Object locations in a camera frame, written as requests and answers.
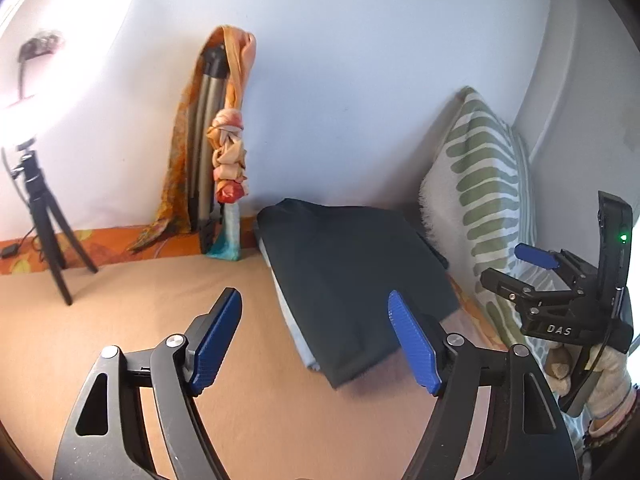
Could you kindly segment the right hand in white glove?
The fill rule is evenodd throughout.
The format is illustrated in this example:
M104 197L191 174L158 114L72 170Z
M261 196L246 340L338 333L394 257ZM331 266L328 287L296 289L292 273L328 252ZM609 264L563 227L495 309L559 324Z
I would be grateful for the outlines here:
M580 379L570 378L579 370L577 360L559 342L550 344L544 374L553 392L568 403L562 411L577 417L587 410L596 427L617 424L634 405L634 387L627 370L627 355L611 347L597 344L589 350L584 365L589 377L582 385Z

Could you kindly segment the right forearm with bracelets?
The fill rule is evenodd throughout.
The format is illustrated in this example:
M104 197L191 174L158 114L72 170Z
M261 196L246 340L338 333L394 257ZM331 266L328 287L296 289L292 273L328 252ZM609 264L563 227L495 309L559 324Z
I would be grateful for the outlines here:
M582 479L639 478L639 387L633 385L618 412L603 426L589 426L578 458Z

